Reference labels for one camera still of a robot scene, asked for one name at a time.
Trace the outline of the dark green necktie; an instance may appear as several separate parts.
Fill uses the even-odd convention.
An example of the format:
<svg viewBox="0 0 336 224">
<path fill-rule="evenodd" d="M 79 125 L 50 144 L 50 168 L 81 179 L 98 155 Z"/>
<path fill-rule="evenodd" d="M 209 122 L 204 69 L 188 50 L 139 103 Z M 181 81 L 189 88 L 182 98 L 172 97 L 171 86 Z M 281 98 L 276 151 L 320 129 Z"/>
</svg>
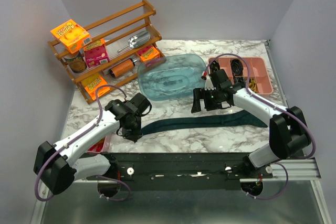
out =
<svg viewBox="0 0 336 224">
<path fill-rule="evenodd" d="M 268 127 L 262 120 L 253 116 L 249 112 L 242 110 L 233 114 L 158 120 L 143 127 L 142 135 L 181 129 L 233 127 L 245 125 L 262 128 Z"/>
</svg>

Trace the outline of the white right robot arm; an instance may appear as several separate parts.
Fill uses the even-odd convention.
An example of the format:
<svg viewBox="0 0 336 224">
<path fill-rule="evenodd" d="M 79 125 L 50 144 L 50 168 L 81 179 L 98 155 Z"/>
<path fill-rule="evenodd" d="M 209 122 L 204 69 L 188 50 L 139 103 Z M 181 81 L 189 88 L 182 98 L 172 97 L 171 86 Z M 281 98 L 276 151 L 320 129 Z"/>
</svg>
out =
<svg viewBox="0 0 336 224">
<path fill-rule="evenodd" d="M 262 166 L 290 158 L 313 143 L 303 112 L 298 107 L 277 105 L 253 93 L 240 82 L 233 84 L 223 69 L 202 79 L 213 86 L 193 90 L 192 113 L 201 111 L 201 101 L 207 111 L 222 109 L 222 103 L 226 102 L 249 112 L 269 127 L 269 142 L 248 154 L 241 165 L 246 177 L 255 177 Z"/>
</svg>

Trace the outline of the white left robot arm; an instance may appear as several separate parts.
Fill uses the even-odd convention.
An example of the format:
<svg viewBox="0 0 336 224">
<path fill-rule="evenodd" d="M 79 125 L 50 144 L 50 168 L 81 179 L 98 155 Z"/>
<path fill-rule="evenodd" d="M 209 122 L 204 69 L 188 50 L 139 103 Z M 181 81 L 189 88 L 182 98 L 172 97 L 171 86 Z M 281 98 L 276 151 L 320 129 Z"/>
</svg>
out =
<svg viewBox="0 0 336 224">
<path fill-rule="evenodd" d="M 36 198 L 41 199 L 39 182 L 43 182 L 52 195 L 58 195 L 78 179 L 89 176 L 112 179 L 116 175 L 116 166 L 105 155 L 99 154 L 88 160 L 81 156 L 100 139 L 119 129 L 139 135 L 141 118 L 151 109 L 150 101 L 140 93 L 131 100 L 111 100 L 99 108 L 97 117 L 74 134 L 54 144 L 47 141 L 40 144 L 33 167 L 37 175 Z"/>
</svg>

